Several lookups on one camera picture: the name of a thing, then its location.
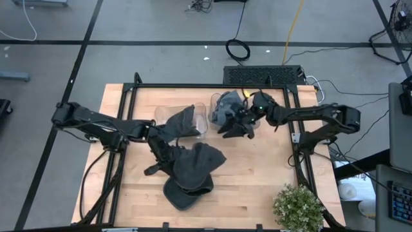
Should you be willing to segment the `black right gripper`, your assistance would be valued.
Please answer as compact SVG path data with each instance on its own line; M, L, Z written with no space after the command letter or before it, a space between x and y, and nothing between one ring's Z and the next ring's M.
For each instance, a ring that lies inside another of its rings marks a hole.
M227 111L225 113L226 121L219 131L226 131L224 139L234 137L254 138L254 129L251 125L268 113L269 107L274 105L274 99L264 92L254 92L244 94L244 99L236 113Z

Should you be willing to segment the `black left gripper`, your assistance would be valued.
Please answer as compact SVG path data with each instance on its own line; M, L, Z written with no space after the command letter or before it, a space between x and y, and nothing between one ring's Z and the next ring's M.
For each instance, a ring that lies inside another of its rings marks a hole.
M174 164L174 146L170 146L168 142L160 137L153 136L149 138L149 147L156 159L156 164L149 166L144 170L145 176L154 175L159 170L165 173L173 172Z

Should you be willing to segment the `black perforated computer case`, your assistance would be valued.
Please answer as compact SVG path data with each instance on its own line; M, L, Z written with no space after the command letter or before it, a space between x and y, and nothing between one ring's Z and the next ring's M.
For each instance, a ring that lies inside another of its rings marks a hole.
M299 65L225 66L224 84L304 85L306 76Z

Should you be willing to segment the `potted plant with pale leaves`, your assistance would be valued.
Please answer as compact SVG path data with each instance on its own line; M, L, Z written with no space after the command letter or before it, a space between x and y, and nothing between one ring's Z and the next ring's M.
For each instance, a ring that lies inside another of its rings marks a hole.
M320 232L324 210L320 200L303 185L285 184L272 205L276 222L290 232Z

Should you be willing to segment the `white round object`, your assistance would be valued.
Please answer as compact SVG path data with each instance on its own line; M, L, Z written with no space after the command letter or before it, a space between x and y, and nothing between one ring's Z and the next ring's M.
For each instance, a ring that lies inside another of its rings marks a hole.
M349 183L339 184L338 192L342 200L353 200L357 196L355 186Z
M374 218L376 215L375 199L368 199L359 202L358 209L363 216Z

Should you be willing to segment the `black floor object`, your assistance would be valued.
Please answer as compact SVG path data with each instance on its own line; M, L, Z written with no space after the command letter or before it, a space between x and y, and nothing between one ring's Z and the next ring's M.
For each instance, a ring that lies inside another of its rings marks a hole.
M0 99L0 117L9 115L12 112L13 108L11 107L11 102L7 99Z

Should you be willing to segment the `grey desk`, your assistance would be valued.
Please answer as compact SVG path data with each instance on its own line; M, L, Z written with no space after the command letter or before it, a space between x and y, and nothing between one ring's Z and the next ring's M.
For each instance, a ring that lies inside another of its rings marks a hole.
M401 110L402 85L389 83L388 90L390 163L412 173L412 116L404 115Z
M377 182L387 186L389 181L399 182L412 189L412 174L379 164L376 167ZM412 225L389 217L389 191L377 184L376 188L376 232L412 232Z

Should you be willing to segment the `grey metal bar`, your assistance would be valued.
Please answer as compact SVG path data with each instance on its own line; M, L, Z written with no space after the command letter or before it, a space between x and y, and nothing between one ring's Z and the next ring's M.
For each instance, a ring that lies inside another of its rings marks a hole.
M30 81L30 74L25 72L6 72L0 71L0 79L10 79L14 81Z

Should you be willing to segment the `black desk device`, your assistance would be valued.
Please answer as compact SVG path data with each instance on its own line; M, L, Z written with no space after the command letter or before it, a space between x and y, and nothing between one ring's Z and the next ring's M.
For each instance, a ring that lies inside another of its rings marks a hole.
M404 115L412 116L412 75L401 82L400 107Z

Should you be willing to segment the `black floor fan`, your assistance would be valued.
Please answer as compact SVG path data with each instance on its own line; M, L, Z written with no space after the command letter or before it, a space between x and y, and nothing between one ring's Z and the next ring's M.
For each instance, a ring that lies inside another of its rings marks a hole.
M369 38L373 53L396 65L407 63L412 57L412 0L396 0L391 6L391 13L384 29ZM396 61L377 51L374 42L383 35L391 34L401 50L409 52L405 61Z

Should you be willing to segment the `black metal table frame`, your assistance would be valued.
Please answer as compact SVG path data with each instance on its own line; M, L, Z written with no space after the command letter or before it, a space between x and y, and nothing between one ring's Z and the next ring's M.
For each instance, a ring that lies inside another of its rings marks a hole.
M102 94L100 113L152 119L159 106L175 107L203 103L210 106L214 93L223 93L221 84L141 84L132 97L124 84L107 84ZM162 189L167 175L158 172L145 176L154 164L149 147L132 143L127 149L120 186L110 194L95 223L111 222L116 227L161 227L276 229L272 201L285 184L296 184L292 167L291 131L298 124L274 129L262 122L253 139L223 139L209 129L203 141L221 150L227 160L213 174L214 189L185 211L174 208Z

